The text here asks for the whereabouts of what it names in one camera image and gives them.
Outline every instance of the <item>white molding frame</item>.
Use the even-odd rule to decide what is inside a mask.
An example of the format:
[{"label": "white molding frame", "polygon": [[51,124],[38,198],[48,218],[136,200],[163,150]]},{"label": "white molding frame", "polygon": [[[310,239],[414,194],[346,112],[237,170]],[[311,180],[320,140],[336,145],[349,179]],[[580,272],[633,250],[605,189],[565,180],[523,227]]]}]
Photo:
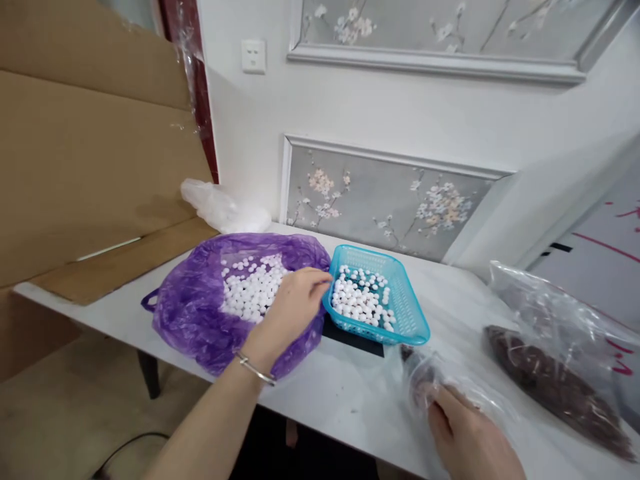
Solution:
[{"label": "white molding frame", "polygon": [[291,0],[291,31],[287,59],[386,70],[461,75],[486,79],[576,85],[638,10],[638,0],[617,0],[596,26],[576,58],[568,62],[374,49],[302,43],[304,0]]},{"label": "white molding frame", "polygon": [[297,135],[284,135],[283,158],[282,158],[282,182],[280,189],[280,214],[278,222],[285,224],[287,221],[287,207],[289,204],[289,180],[291,176],[291,157],[294,147],[302,147],[308,149],[317,149],[329,151],[333,153],[341,153],[344,155],[352,155],[372,160],[381,160],[399,165],[407,165],[410,167],[421,167],[432,170],[438,170],[447,173],[458,173],[461,175],[469,175],[471,177],[494,180],[495,184],[490,188],[489,192],[482,199],[475,212],[469,218],[468,222],[462,228],[460,234],[453,241],[449,250],[441,262],[451,264],[464,251],[466,246],[471,242],[474,234],[476,234],[483,220],[480,218],[488,218],[494,207],[500,199],[503,198],[505,186],[508,179],[516,172],[504,169],[494,169],[485,167],[474,167],[471,165],[461,165],[449,161],[429,160],[422,157],[413,157],[410,155],[402,155],[399,153],[390,153],[380,150],[372,150],[355,145],[346,145],[344,143],[334,143],[329,141],[316,140],[308,137]]}]

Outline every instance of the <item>table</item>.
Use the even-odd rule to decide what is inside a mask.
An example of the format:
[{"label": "table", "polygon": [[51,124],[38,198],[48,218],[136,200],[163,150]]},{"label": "table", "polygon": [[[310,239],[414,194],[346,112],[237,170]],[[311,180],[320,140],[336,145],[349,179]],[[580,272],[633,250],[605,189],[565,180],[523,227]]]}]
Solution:
[{"label": "table", "polygon": [[[273,223],[269,231],[313,235],[332,253],[337,245],[358,243]],[[80,306],[29,283],[14,290],[115,339],[178,368],[213,382],[192,359],[168,346],[151,327],[152,314],[140,300],[157,288],[188,253],[148,272],[102,299]],[[529,480],[640,478],[640,467],[618,461],[522,393],[482,348],[484,325],[504,325],[490,290],[473,274],[447,265],[393,254],[411,280],[431,327],[429,346],[459,362],[461,375],[482,378],[510,407],[503,420]],[[323,337],[322,342],[275,388],[265,388],[260,405],[315,429],[352,448],[380,458],[420,477],[437,474],[429,440],[407,414],[399,388],[397,352],[385,347],[385,358]],[[640,438],[630,432],[634,444]]]}]

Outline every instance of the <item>clear plastic bag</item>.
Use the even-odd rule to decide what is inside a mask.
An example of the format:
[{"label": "clear plastic bag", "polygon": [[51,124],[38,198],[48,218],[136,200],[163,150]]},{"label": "clear plastic bag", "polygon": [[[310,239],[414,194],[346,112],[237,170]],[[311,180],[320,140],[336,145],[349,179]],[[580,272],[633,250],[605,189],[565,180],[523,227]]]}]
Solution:
[{"label": "clear plastic bag", "polygon": [[259,233],[271,224],[267,210],[234,200],[219,185],[186,179],[180,185],[180,192],[196,209],[198,217],[220,233]]},{"label": "clear plastic bag", "polygon": [[500,366],[574,430],[635,462],[637,452],[617,411],[608,342],[640,345],[637,335],[546,280],[496,261],[489,286],[519,327],[485,328]]},{"label": "clear plastic bag", "polygon": [[480,372],[452,358],[444,358],[430,347],[401,345],[402,396],[407,402],[412,423],[423,434],[425,452],[429,463],[429,478],[448,479],[435,450],[435,442],[427,420],[429,407],[438,390],[444,386],[455,387],[468,400],[492,420],[515,447],[522,438],[521,417],[510,402],[497,390],[482,380]]}]

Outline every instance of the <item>bracelet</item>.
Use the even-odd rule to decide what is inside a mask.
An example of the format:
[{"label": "bracelet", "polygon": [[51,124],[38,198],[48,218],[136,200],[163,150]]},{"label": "bracelet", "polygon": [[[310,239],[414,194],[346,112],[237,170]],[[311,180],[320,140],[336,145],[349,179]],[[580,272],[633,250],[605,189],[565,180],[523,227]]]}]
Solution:
[{"label": "bracelet", "polygon": [[260,378],[260,380],[268,383],[272,387],[275,387],[275,379],[271,375],[264,375],[263,373],[259,372],[257,368],[255,368],[252,364],[249,363],[248,356],[246,356],[240,350],[238,350],[235,353],[235,356],[240,359],[240,365],[254,372],[258,376],[258,378]]}]

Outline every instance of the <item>purple plastic bag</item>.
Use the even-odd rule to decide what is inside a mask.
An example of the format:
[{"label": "purple plastic bag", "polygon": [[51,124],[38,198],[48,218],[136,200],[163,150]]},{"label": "purple plastic bag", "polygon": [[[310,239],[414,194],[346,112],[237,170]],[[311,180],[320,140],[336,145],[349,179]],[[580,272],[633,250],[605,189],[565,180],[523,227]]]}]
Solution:
[{"label": "purple plastic bag", "polygon": [[[220,260],[227,261],[231,275],[240,275],[242,272],[236,272],[232,264],[250,255],[259,263],[260,258],[276,253],[282,254],[282,264],[288,270],[315,267],[328,271],[331,263],[320,242],[308,235],[233,233],[205,240],[162,282],[153,328],[170,346],[195,358],[210,374],[220,375],[255,326],[219,310],[224,297],[221,272],[225,267]],[[311,324],[276,361],[271,370],[275,378],[291,372],[318,346],[324,314],[320,305]]]}]

